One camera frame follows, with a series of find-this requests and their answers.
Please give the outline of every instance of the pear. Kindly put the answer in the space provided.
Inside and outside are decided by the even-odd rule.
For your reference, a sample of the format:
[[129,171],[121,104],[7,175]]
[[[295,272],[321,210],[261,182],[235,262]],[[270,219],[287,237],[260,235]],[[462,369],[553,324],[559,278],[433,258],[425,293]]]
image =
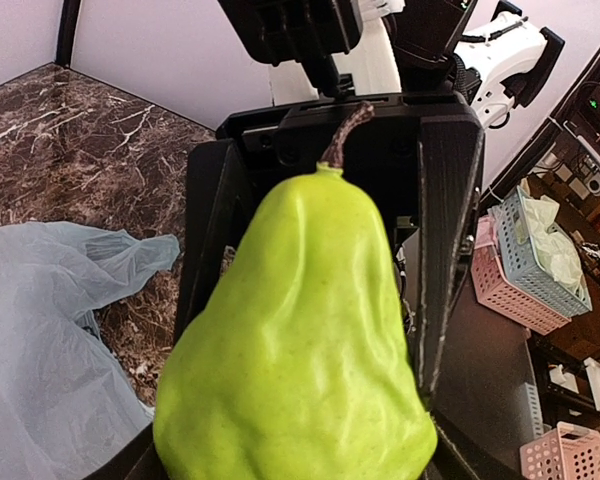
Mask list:
[[167,360],[154,441],[172,480],[414,480],[431,459],[383,222],[342,178],[372,115],[267,195]]

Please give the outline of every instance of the brown marble surface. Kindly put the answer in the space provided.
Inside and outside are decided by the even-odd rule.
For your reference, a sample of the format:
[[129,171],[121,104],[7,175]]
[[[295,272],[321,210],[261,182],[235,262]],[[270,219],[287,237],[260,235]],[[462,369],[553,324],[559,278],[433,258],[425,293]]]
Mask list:
[[[67,220],[136,238],[184,240],[188,152],[212,132],[54,65],[0,87],[0,225]],[[99,312],[102,334],[153,404],[170,351],[179,259]]]

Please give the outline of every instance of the plastic bag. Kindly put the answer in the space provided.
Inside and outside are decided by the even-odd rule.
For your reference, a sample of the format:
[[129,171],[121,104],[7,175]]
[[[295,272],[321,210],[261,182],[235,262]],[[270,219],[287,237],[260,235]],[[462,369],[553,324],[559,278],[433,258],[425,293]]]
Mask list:
[[0,480],[82,479],[149,423],[92,311],[179,253],[71,223],[0,228]]
[[551,229],[560,204],[543,196],[540,200],[523,198],[522,207],[529,229],[526,234],[533,239],[538,262],[556,282],[577,294],[583,277],[578,251],[568,236]]

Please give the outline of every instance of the pink plastic crate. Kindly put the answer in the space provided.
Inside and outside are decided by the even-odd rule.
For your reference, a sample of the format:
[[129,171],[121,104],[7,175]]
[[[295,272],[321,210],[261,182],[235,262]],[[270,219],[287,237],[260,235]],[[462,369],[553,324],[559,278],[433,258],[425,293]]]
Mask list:
[[482,246],[475,251],[471,267],[478,303],[542,335],[569,323],[571,319],[563,317],[507,281],[500,256],[489,241],[493,238],[490,227],[486,217],[480,220],[480,241],[477,245]]
[[529,480],[600,480],[600,433],[560,422],[520,449]]

